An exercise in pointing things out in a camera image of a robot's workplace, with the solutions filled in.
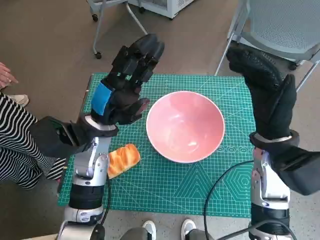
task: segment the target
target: chair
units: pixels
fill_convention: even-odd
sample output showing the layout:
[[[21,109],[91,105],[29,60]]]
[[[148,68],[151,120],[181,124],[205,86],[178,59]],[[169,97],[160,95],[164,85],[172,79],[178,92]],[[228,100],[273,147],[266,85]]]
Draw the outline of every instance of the chair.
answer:
[[[239,0],[215,76],[235,40],[292,61],[290,70],[295,70],[304,61],[312,62],[298,91],[320,61],[319,23],[319,0]]]
[[[109,7],[118,5],[118,4],[125,3],[127,11],[132,16],[134,21],[138,24],[138,26],[140,27],[142,32],[145,35],[148,34],[147,31],[145,30],[144,26],[142,26],[142,24],[139,22],[139,20],[137,19],[135,14],[132,12],[131,8],[129,7],[128,0],[87,0],[87,3],[90,6],[90,12],[92,15],[92,19],[95,22],[98,22],[98,26],[96,28],[96,32],[95,32],[95,36],[94,36],[94,40],[93,40],[93,46],[92,46],[93,53],[97,59],[101,59],[101,57],[102,57],[101,52],[97,51],[97,49],[96,49],[96,44],[97,44],[97,40],[99,37],[100,27],[101,27],[105,8],[109,8]]]

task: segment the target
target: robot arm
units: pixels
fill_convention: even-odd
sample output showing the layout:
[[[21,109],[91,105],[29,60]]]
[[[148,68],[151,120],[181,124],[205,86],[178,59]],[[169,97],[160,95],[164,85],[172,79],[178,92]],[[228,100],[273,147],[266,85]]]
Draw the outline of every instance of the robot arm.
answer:
[[[45,155],[74,154],[70,199],[58,240],[104,240],[105,230],[98,221],[104,214],[111,139],[118,133],[116,124],[132,124],[142,117],[150,101],[140,98],[141,87],[153,75],[164,48],[154,34],[123,46],[96,88],[90,114],[80,115],[77,123],[46,117],[29,129]]]
[[[256,132],[250,135],[255,146],[251,176],[251,225],[278,220],[289,227],[290,189],[302,195],[320,189],[320,152],[298,147],[299,134],[290,130],[297,99],[295,77],[283,80],[278,69],[262,55],[230,48],[232,71],[244,76],[249,88]],[[266,223],[250,230],[251,240],[291,240],[278,223]]]

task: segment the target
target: person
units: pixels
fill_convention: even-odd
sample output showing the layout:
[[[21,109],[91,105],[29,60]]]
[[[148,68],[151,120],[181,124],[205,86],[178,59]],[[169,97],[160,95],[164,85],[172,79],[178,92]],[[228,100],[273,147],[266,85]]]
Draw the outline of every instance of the person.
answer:
[[[9,68],[0,63],[0,87],[18,83]],[[28,128],[38,120],[25,108],[25,96],[0,92],[0,182],[12,181],[32,189],[42,174],[60,179],[66,160],[44,156]]]
[[[120,240],[156,240],[157,229],[153,221],[146,221],[142,227],[129,229]],[[181,240],[206,240],[205,231],[196,228],[196,224],[191,219],[184,220],[181,226]]]
[[[11,70],[2,62],[0,62],[0,90],[6,88],[11,83],[17,84],[17,79],[11,74]],[[25,107],[29,103],[29,98],[25,94],[7,95],[17,104]]]

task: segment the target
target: human hand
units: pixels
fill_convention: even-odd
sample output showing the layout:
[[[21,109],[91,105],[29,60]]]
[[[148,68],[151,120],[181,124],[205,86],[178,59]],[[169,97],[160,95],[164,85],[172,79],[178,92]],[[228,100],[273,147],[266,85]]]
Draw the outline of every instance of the human hand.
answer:
[[[268,140],[289,137],[297,99],[295,76],[282,80],[279,70],[253,51],[231,47],[226,57],[230,69],[242,74],[249,88],[256,132]]]
[[[17,79],[11,74],[11,70],[0,62],[0,89],[3,89],[11,83],[17,84]]]

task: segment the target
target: striped pants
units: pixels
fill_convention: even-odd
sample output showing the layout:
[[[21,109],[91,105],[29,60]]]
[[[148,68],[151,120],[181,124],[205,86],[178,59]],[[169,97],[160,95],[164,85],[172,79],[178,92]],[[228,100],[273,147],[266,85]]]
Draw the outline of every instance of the striped pants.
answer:
[[[0,92],[0,182],[12,181],[31,189],[42,174],[52,180],[61,177],[66,160],[44,156],[28,130],[37,121]]]

